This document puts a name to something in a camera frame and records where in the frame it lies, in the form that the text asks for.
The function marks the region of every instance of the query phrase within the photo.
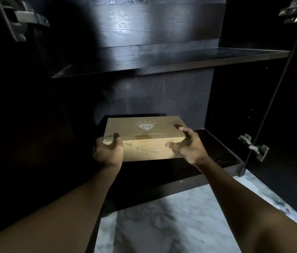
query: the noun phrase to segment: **forearm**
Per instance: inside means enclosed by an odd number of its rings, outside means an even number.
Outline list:
[[[297,252],[295,222],[238,183],[209,157],[197,168],[210,183],[243,253]]]
[[[117,173],[105,167],[87,183],[0,232],[0,252],[85,252]]]

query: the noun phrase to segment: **person's left arm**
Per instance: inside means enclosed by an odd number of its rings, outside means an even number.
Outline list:
[[[106,194],[122,164],[123,142],[96,140],[93,157],[103,165],[93,178],[0,232],[0,252],[84,253]]]

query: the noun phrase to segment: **white diamond logo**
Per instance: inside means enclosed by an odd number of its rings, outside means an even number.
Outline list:
[[[149,131],[150,129],[152,129],[154,127],[155,123],[151,123],[151,121],[149,121],[148,123],[146,123],[146,121],[144,121],[144,123],[142,123],[140,121],[140,124],[139,123],[136,123],[136,124],[138,125],[139,128]]]

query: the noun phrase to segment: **person's left hand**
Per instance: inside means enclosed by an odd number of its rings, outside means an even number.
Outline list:
[[[111,145],[103,143],[103,137],[96,139],[96,151],[93,153],[93,158],[102,164],[104,167],[121,168],[123,162],[124,145],[121,137],[117,137]]]

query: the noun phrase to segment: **box lid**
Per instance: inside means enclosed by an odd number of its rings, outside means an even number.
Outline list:
[[[179,116],[108,118],[103,140],[113,141],[115,133],[123,140],[184,138],[178,126],[186,126]]]

